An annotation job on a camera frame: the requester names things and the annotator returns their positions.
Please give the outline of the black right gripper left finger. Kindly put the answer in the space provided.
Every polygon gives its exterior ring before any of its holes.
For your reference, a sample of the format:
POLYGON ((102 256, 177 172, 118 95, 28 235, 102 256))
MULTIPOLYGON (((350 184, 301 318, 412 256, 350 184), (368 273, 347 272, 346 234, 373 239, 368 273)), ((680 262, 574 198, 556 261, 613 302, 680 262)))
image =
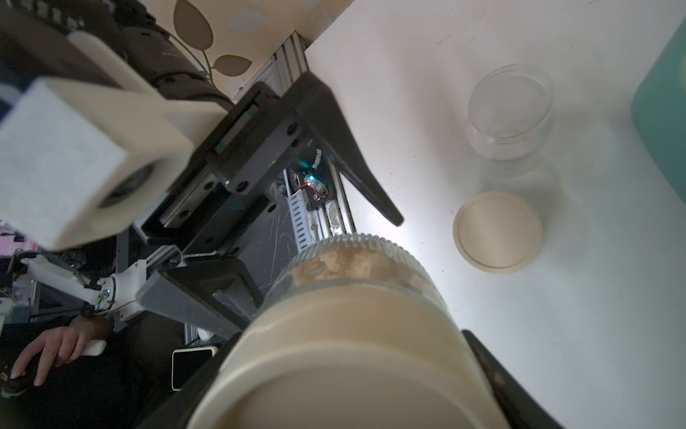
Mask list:
POLYGON ((218 352, 192 375, 184 387, 166 400, 138 428, 173 429, 186 428, 195 409, 216 379, 223 361, 241 338, 239 332, 232 336, 218 352))

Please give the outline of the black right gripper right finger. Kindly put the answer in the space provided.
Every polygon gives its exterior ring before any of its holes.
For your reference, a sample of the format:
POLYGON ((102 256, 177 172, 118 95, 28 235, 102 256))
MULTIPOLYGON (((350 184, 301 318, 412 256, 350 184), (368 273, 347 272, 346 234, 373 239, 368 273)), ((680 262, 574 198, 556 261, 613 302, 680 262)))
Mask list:
POLYGON ((562 429, 494 355, 469 330, 462 330, 509 426, 515 429, 562 429))

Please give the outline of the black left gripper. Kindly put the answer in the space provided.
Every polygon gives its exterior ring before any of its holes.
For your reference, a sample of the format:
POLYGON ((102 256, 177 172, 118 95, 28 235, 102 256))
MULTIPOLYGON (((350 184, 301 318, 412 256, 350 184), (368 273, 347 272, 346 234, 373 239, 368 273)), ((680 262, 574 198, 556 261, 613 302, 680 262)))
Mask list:
MULTIPOLYGON (((201 143, 151 214, 134 223, 148 245, 184 257, 241 251, 239 240, 275 204, 269 189, 314 138, 327 159, 395 226, 404 216, 377 181, 332 90, 306 71, 283 96, 258 82, 201 143)), ((246 330, 264 302, 239 259, 158 269, 136 293, 146 311, 223 339, 246 330)))

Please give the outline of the clear peanut jar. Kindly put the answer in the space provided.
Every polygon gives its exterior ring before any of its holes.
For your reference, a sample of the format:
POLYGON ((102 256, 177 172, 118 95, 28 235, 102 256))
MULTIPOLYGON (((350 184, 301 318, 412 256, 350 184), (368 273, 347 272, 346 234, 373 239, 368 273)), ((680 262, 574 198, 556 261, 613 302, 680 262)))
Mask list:
POLYGON ((468 103, 470 144, 491 161, 532 157, 550 135, 553 86, 548 75, 530 64, 509 64, 492 71, 474 88, 468 103))

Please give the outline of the operator hand in background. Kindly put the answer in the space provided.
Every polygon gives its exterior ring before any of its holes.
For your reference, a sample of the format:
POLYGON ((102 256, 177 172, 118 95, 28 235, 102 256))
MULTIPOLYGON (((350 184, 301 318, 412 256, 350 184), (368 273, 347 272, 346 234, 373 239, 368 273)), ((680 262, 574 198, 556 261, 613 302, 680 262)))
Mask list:
POLYGON ((89 343, 94 340, 96 330, 85 323, 44 331, 14 361, 10 378, 17 379, 23 376, 32 359, 39 356, 33 385, 41 386, 56 364, 71 363, 80 358, 89 343))

